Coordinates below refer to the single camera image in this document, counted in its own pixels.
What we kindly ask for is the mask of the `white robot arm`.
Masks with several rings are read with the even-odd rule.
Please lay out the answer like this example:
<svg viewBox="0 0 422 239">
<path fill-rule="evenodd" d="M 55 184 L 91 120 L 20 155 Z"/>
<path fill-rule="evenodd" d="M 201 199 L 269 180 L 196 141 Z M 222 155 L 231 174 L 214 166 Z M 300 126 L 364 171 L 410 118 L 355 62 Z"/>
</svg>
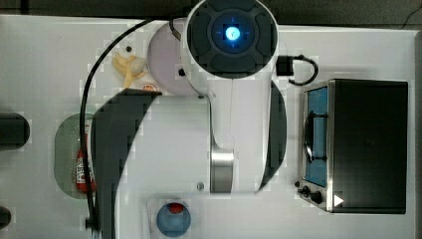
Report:
<svg viewBox="0 0 422 239">
<path fill-rule="evenodd" d="M 201 0 L 185 20 L 187 96 L 124 90 L 95 113 L 101 239 L 215 239 L 220 200 L 251 196 L 284 158 L 277 22 L 260 0 Z"/>
</svg>

